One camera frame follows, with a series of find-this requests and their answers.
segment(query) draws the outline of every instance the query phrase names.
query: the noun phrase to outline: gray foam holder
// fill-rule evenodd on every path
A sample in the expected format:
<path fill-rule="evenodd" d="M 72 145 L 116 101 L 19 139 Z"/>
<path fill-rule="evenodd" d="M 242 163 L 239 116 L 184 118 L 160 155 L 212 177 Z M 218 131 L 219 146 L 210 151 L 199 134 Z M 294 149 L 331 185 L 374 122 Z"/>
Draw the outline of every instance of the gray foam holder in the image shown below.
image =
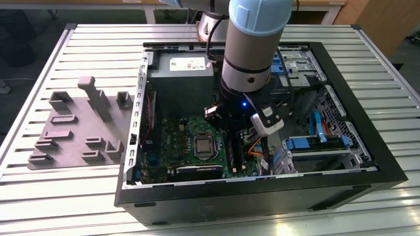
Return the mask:
<path fill-rule="evenodd" d="M 123 109 L 116 96 L 107 97 L 98 91 L 95 98 L 106 105 L 102 114 L 110 114 L 104 121 L 88 97 L 71 98 L 67 92 L 55 93 L 51 101 L 59 104 L 59 111 L 51 110 L 28 168 L 42 170 L 119 164 L 126 151 L 123 144 L 128 139 L 132 109 Z"/>

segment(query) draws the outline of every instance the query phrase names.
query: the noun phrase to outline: motherboard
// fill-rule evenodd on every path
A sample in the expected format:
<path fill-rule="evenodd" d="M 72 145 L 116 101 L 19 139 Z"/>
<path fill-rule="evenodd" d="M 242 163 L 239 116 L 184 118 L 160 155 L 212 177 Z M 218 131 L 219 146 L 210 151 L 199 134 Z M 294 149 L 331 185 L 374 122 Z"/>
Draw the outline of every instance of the motherboard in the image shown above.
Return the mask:
<path fill-rule="evenodd" d="M 202 117 L 167 118 L 162 125 L 162 147 L 159 154 L 148 153 L 150 182 L 170 182 L 171 171 L 178 168 L 186 172 L 199 172 L 200 167 L 214 168 L 222 178 L 248 177 L 258 175 L 254 156 L 244 161 L 243 168 L 235 168 L 227 155 L 226 132 L 216 131 Z M 248 131 L 239 136 L 246 141 Z"/>

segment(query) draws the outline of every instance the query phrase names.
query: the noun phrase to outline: black cable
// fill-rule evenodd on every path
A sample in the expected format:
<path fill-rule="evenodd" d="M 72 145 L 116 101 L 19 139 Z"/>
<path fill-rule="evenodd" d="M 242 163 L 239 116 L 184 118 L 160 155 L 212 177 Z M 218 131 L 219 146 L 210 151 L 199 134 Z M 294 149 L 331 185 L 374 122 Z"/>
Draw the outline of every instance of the black cable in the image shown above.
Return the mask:
<path fill-rule="evenodd" d="M 300 88 L 298 91 L 295 91 L 295 98 L 294 100 L 296 101 L 299 96 L 306 94 L 307 92 L 311 92 L 311 91 L 316 91 L 316 90 L 320 90 L 323 88 L 324 85 L 328 85 L 328 83 L 319 83 L 318 85 L 314 85 L 311 87 L 307 87 L 307 88 Z M 282 102 L 278 103 L 278 107 L 280 107 L 288 100 L 291 99 L 291 95 L 287 96 L 286 99 L 283 99 Z"/>
<path fill-rule="evenodd" d="M 196 19 L 198 15 L 199 15 L 199 12 L 200 11 L 196 11 L 195 15 L 192 16 L 192 19 L 191 19 L 191 22 L 190 22 L 191 24 L 195 22 L 195 19 Z"/>
<path fill-rule="evenodd" d="M 210 31 L 208 44 L 207 44 L 207 55 L 208 55 L 210 59 L 212 58 L 212 56 L 211 56 L 211 38 L 212 38 L 212 35 L 215 34 L 216 28 L 220 25 L 220 22 L 223 21 L 223 19 L 224 19 L 224 15 L 220 16 L 220 19 L 218 20 L 215 26 L 212 27 L 212 29 Z"/>
<path fill-rule="evenodd" d="M 186 17 L 186 24 L 188 24 L 188 18 L 190 18 L 190 9 L 187 10 L 187 17 Z"/>
<path fill-rule="evenodd" d="M 294 15 L 294 20 L 296 20 L 296 18 L 298 18 L 298 12 L 299 12 L 299 0 L 296 0 L 296 12 Z"/>
<path fill-rule="evenodd" d="M 287 69 L 287 65 L 284 63 L 284 57 L 282 56 L 282 53 L 280 53 L 280 50 L 278 48 L 278 55 L 279 55 L 279 59 L 280 59 L 280 62 L 282 62 L 282 66 L 283 66 L 283 72 L 284 72 L 284 76 L 287 78 L 287 81 L 288 81 L 288 86 L 290 86 L 290 90 L 291 90 L 291 105 L 290 105 L 290 109 L 291 109 L 291 112 L 294 112 L 294 101 L 295 101 L 295 92 L 294 92 L 294 86 L 292 86 L 292 82 L 291 82 L 291 78 L 290 78 L 290 72 L 288 72 L 288 69 Z"/>

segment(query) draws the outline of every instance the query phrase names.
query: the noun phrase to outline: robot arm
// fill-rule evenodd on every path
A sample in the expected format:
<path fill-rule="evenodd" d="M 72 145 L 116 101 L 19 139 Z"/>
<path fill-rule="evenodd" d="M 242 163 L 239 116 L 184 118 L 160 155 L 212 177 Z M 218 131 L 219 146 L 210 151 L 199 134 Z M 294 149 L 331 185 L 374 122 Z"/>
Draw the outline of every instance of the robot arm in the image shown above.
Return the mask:
<path fill-rule="evenodd" d="M 294 0 L 160 1 L 218 14 L 228 13 L 222 72 L 223 105 L 224 109 L 234 111 L 246 98 L 256 111 L 251 117 L 252 124 L 260 136 L 268 136 L 283 127 L 286 117 L 271 101 L 266 84 L 283 29 L 291 17 Z"/>
<path fill-rule="evenodd" d="M 231 0 L 160 0 L 162 3 L 204 12 L 230 15 Z"/>

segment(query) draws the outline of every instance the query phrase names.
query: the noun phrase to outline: gray floor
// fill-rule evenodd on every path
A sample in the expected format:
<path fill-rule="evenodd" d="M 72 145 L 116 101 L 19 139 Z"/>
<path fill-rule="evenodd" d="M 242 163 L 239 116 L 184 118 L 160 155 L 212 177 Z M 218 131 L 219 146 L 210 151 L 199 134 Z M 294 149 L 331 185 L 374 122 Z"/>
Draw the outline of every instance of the gray floor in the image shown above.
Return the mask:
<path fill-rule="evenodd" d="M 31 65 L 20 68 L 10 67 L 0 59 L 2 79 L 26 78 L 36 80 L 67 23 L 146 23 L 144 12 L 142 10 L 60 10 L 56 20 L 50 18 L 46 10 L 27 10 L 26 13 L 38 32 L 38 37 L 31 42 L 38 59 Z M 186 13 L 187 11 L 179 11 L 175 14 L 156 11 L 156 22 L 184 23 Z M 408 41 L 404 41 L 390 60 L 392 63 L 404 63 L 400 72 L 416 91 L 420 92 L 420 45 L 412 45 Z M 12 91 L 8 95 L 0 95 L 0 143 L 4 139 L 3 134 L 8 132 L 12 126 L 35 81 L 7 80 L 6 83 L 12 88 Z"/>

